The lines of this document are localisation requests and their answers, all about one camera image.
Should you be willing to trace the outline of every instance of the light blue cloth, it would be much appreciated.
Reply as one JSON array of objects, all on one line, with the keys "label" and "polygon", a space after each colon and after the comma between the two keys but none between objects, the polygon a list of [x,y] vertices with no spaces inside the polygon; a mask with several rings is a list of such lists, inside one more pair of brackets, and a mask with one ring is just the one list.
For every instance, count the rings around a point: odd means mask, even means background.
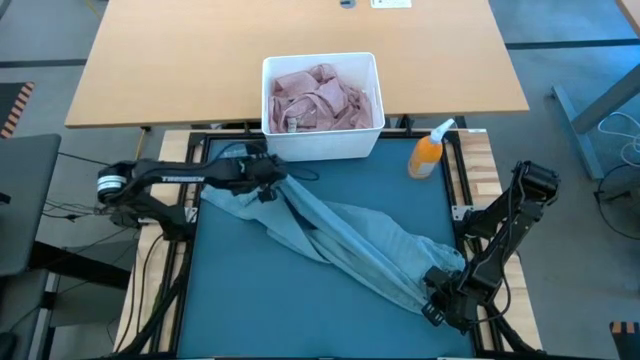
[{"label": "light blue cloth", "polygon": [[[234,216],[259,221],[282,245],[315,261],[332,263],[417,314],[428,301],[422,280],[427,270],[437,266],[452,272],[465,266],[455,249],[407,233],[384,213],[321,201],[291,176],[275,189],[278,198],[266,203],[257,199],[257,192],[233,196],[209,186],[202,198]],[[296,218],[287,201],[308,224]]]}]

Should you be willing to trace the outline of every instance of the wooden tabletop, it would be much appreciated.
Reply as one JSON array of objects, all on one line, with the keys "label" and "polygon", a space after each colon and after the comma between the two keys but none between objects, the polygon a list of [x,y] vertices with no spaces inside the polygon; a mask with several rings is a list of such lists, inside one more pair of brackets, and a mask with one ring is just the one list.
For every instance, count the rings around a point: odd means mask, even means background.
[{"label": "wooden tabletop", "polygon": [[[238,130],[217,130],[216,132],[224,133],[238,133]],[[165,161],[185,161],[187,155],[188,140],[191,131],[167,131],[165,133],[164,141],[162,143],[162,149],[160,151],[160,160]],[[484,130],[460,130],[460,142],[462,145],[463,158],[465,161],[465,167],[467,170],[467,177],[469,179],[471,195],[476,205],[488,205],[495,200],[500,194],[502,189],[500,187],[500,181],[498,179],[498,173],[496,165],[493,160],[493,154],[491,152],[491,145],[489,143],[489,137]],[[452,179],[454,179],[454,192],[456,198],[459,199],[458,203],[462,204],[462,193],[460,190],[460,183],[457,176],[457,167],[453,160],[453,154],[451,148],[447,149],[449,155]],[[201,149],[196,148],[194,154],[195,159],[200,158]],[[154,185],[151,189],[151,194],[157,199],[163,201],[166,204],[175,204],[178,199],[179,186],[178,185]],[[188,199],[193,199],[194,194],[187,194]],[[153,303],[158,293],[160,283],[162,281],[162,275],[164,271],[165,261],[167,257],[168,243],[160,241],[154,248],[151,256],[149,257],[149,263],[147,265],[145,287],[144,287],[144,301],[140,307],[140,294],[142,283],[142,265],[144,259],[149,253],[149,249],[153,241],[160,235],[161,230],[159,225],[149,225],[143,228],[140,241],[138,244],[138,254],[136,258],[137,265],[136,271],[132,273],[132,276],[136,277],[133,317],[130,325],[130,329],[123,342],[125,347],[135,336],[135,328],[137,326],[138,309],[141,308],[141,322],[142,325],[146,323],[151,310],[153,309]],[[183,249],[178,249],[178,255],[176,257],[176,270],[180,266],[182,261]],[[509,285],[512,291],[512,304],[509,312],[507,312],[506,318],[511,323],[512,327],[520,334],[522,339],[532,347],[541,348],[540,338],[538,335],[538,328],[536,326],[535,319],[533,317],[533,310],[529,301],[529,293],[527,292],[527,285],[525,283],[524,274],[522,272],[522,266],[517,256],[512,256],[506,267],[505,274],[509,280]],[[118,327],[118,334],[116,338],[116,346],[120,342],[120,339],[125,333],[127,328],[127,322],[129,320],[130,307],[131,307],[131,289],[132,283],[129,282],[129,289],[125,298],[124,306],[122,309],[122,316],[120,318],[120,325]],[[506,293],[504,288],[498,293],[496,297],[496,306],[502,309],[506,299]],[[163,332],[160,342],[160,350],[167,350],[170,339],[170,329],[173,320],[174,307],[172,306],[167,315],[165,316],[165,322],[163,326]],[[486,315],[484,311],[480,312],[480,318],[484,318]],[[482,339],[486,349],[492,349],[491,333],[488,326],[482,327]]]},{"label": "wooden tabletop", "polygon": [[640,0],[617,0],[617,2],[633,30],[640,36]]},{"label": "wooden tabletop", "polygon": [[358,51],[387,114],[529,109],[488,0],[111,0],[65,125],[259,119],[265,58]]}]

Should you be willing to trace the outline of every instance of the table leg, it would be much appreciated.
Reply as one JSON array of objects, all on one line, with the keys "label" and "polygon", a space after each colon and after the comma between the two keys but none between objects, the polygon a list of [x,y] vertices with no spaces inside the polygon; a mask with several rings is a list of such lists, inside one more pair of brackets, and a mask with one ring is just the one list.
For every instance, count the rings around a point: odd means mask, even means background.
[{"label": "table leg", "polygon": [[126,290],[131,273],[55,246],[36,241],[29,259],[30,269],[47,269],[59,275]]},{"label": "table leg", "polygon": [[586,133],[596,127],[609,114],[640,93],[640,64],[579,114],[574,109],[569,96],[567,96],[562,87],[554,86],[552,91],[564,111],[564,120],[569,125],[567,130],[572,134],[570,136],[578,147],[589,176],[592,179],[601,179],[603,177],[602,168],[596,158],[591,140]]}]

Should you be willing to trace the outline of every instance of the white plastic bin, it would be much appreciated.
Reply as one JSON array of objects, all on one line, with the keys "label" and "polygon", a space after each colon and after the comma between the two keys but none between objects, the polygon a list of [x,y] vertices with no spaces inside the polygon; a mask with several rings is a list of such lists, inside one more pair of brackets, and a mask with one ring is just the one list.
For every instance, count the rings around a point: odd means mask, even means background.
[{"label": "white plastic bin", "polygon": [[[371,102],[373,128],[318,131],[305,133],[271,133],[269,98],[275,79],[316,65],[329,64],[346,84],[363,90]],[[371,53],[343,53],[270,57],[262,64],[262,132],[269,152],[285,161],[329,160],[367,157],[384,127],[384,110],[376,59]]]}]

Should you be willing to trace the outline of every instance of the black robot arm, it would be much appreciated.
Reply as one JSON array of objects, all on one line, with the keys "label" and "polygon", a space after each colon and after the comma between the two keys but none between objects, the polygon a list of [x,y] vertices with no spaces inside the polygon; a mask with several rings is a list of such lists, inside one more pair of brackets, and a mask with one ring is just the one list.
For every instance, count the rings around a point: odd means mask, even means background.
[{"label": "black robot arm", "polygon": [[556,200],[559,183],[554,171],[530,161],[519,162],[509,189],[485,210],[465,213],[456,224],[456,237],[486,239],[489,245],[462,272],[448,274],[437,267],[427,271],[425,283],[434,291],[422,313],[433,325],[446,321],[465,333],[478,323],[477,307],[493,304],[505,263],[542,218],[544,207]]},{"label": "black robot arm", "polygon": [[169,241],[187,241],[195,235],[195,225],[181,205],[166,205],[149,195],[152,184],[207,184],[231,190],[234,195],[259,188],[260,201],[275,199],[271,186],[287,176],[284,163],[275,155],[257,154],[221,158],[205,164],[153,160],[122,161],[98,173],[98,200],[138,218],[157,220]]}]

